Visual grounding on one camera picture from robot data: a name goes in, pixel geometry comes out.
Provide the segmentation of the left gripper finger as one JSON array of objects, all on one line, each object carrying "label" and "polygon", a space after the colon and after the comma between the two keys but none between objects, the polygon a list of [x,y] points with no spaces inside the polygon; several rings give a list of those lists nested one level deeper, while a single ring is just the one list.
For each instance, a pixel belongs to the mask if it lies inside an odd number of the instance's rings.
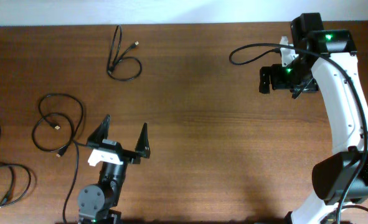
[{"label": "left gripper finger", "polygon": [[107,114],[100,125],[87,138],[88,147],[98,147],[108,137],[111,116]]},{"label": "left gripper finger", "polygon": [[150,158],[151,150],[148,139],[148,124],[144,123],[140,136],[138,138],[135,152],[139,154],[141,157]]}]

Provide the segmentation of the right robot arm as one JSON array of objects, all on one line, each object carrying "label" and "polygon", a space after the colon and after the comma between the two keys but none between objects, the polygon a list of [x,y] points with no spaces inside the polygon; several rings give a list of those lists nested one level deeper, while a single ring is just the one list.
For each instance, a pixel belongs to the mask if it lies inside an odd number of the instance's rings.
[{"label": "right robot arm", "polygon": [[294,19],[291,34],[270,45],[281,63],[260,69],[259,90],[289,90],[293,98],[320,91],[333,154],[313,167],[313,191],[284,222],[341,223],[344,209],[361,208],[368,199],[368,105],[357,49],[348,30],[325,29],[317,12]]}]

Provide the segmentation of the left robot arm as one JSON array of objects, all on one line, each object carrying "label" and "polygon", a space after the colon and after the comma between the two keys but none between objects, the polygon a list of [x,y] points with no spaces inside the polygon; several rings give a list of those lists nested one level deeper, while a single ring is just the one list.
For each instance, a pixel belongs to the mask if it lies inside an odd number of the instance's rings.
[{"label": "left robot arm", "polygon": [[98,182],[79,192],[79,223],[120,223],[121,213],[112,208],[118,205],[127,167],[140,164],[142,158],[148,159],[151,155],[147,123],[141,128],[134,151],[129,151],[119,142],[108,139],[110,120],[110,115],[106,115],[87,139],[87,146],[92,149],[88,164],[95,167],[101,162],[102,167]]}]

